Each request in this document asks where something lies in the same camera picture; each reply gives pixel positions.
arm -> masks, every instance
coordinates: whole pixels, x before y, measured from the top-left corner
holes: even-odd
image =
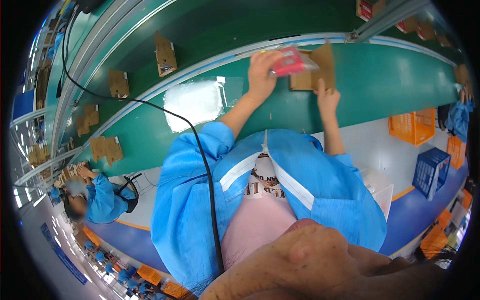
[[[337,90],[326,90],[323,79],[318,81],[318,89],[313,92],[317,95],[317,104],[324,126],[325,153],[332,156],[345,154],[336,119],[336,107],[340,100],[340,93]]]
[[[240,101],[220,119],[220,122],[232,129],[236,139],[250,115],[270,96],[275,88],[276,77],[268,71],[282,57],[278,51],[256,52],[250,58],[248,68],[249,90]]]

stack of cardboard boxes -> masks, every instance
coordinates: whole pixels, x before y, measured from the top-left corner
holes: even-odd
[[[60,189],[64,187],[67,180],[69,180],[72,177],[75,177],[78,180],[79,179],[83,180],[83,178],[78,175],[78,168],[80,166],[89,167],[88,162],[86,161],[67,166],[65,169],[62,170],[57,181],[53,183],[53,186]]]

black cable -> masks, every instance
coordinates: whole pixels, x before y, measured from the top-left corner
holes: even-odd
[[[67,22],[67,25],[65,25],[65,31],[67,30],[67,27],[70,23],[71,18],[72,17],[70,16],[69,21]],[[68,79],[70,79],[70,81],[74,85],[76,85],[79,89],[81,89],[82,91],[84,91],[88,94],[91,94],[92,96],[96,96],[96,97],[100,97],[100,98],[104,98],[104,99],[108,99],[108,100],[118,100],[118,98],[115,98],[115,97],[102,96],[102,95],[95,94],[94,92],[89,91],[86,88],[84,88],[83,86],[81,86],[80,84],[78,84],[74,79],[72,79],[72,77],[70,77],[70,75],[68,74],[68,71],[67,71],[66,64],[65,64],[64,45],[65,45],[65,35],[63,35],[63,42],[62,42],[62,63],[63,63],[63,70],[64,70],[65,74],[67,75]],[[208,188],[209,188],[209,191],[210,191],[210,213],[211,213],[211,216],[212,216],[212,230],[213,230],[213,237],[214,237],[214,242],[215,242],[216,259],[217,259],[217,263],[218,263],[218,275],[221,275],[222,273],[224,273],[225,267],[223,266],[222,250],[220,248],[220,238],[218,236],[218,228],[217,228],[217,225],[216,225],[215,193],[214,193],[214,187],[213,187],[213,179],[212,179],[212,173],[210,172],[210,167],[208,165],[204,150],[202,148],[202,144],[200,143],[200,138],[198,137],[198,134],[197,134],[197,130],[195,130],[195,127],[186,118],[184,118],[182,116],[179,116],[179,115],[177,115],[177,114],[175,114],[171,111],[168,111],[164,108],[161,108],[160,106],[157,106],[153,103],[138,100],[138,99],[134,99],[134,98],[123,98],[121,100],[127,100],[127,101],[132,101],[132,102],[140,102],[140,103],[150,105],[151,107],[154,107],[154,108],[159,109],[163,112],[169,113],[172,116],[175,116],[177,118],[180,118],[180,119],[184,120],[191,127],[191,129],[193,131],[193,134],[195,135],[195,139],[197,141],[197,144],[198,144],[198,149],[200,150],[200,154],[202,155],[202,159],[203,159],[204,164],[205,164],[205,171],[206,171],[207,178],[208,178]]]

hand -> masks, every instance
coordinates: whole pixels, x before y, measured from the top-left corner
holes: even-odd
[[[313,93],[317,95],[317,105],[320,110],[322,122],[336,119],[336,107],[340,100],[340,93],[336,89],[329,88],[325,90],[325,80],[323,78],[318,80],[318,89]]]
[[[279,51],[255,52],[250,57],[248,68],[248,92],[245,94],[255,105],[260,106],[273,92],[276,76],[269,75],[273,64],[283,57]]]
[[[92,171],[90,171],[87,167],[85,166],[80,166],[77,171],[78,175],[80,175],[83,179],[90,178],[90,175],[92,174]]]

blue smock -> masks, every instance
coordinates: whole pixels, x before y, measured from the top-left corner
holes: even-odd
[[[87,185],[88,209],[85,218],[94,223],[108,223],[118,218],[127,211],[127,203],[114,194],[121,186],[108,181],[103,174],[98,174],[93,180],[94,185]],[[134,199],[135,194],[129,188],[124,188],[121,193],[125,199]]]
[[[212,172],[220,242],[259,154],[266,153],[297,219],[336,228],[355,245],[374,251],[382,246],[384,213],[349,155],[328,155],[313,136],[285,129],[235,144],[229,127],[211,122],[198,136]],[[177,137],[163,163],[150,233],[165,266],[186,288],[218,274],[208,180],[193,133]]]
[[[450,106],[448,117],[445,120],[445,127],[455,133],[463,143],[467,142],[469,113],[473,112],[474,107],[471,99],[468,99],[465,103],[459,100]]]
[[[95,245],[91,241],[88,240],[88,241],[85,242],[85,247],[90,248],[90,249],[94,249]]]
[[[95,259],[98,260],[99,262],[104,262],[105,261],[105,255],[103,252],[99,251],[95,253]]]
[[[130,278],[128,281],[127,281],[127,286],[129,289],[135,289],[138,287],[138,281],[136,281],[135,279],[133,278]]]
[[[113,273],[113,265],[111,263],[107,263],[107,265],[105,266],[105,272]]]
[[[119,281],[128,281],[128,278],[130,277],[127,275],[127,271],[121,269],[119,272]]]
[[[142,293],[142,294],[146,294],[145,292],[147,292],[147,289],[145,287],[145,285],[147,284],[146,281],[144,281],[139,287],[138,287],[138,292],[139,293]]]

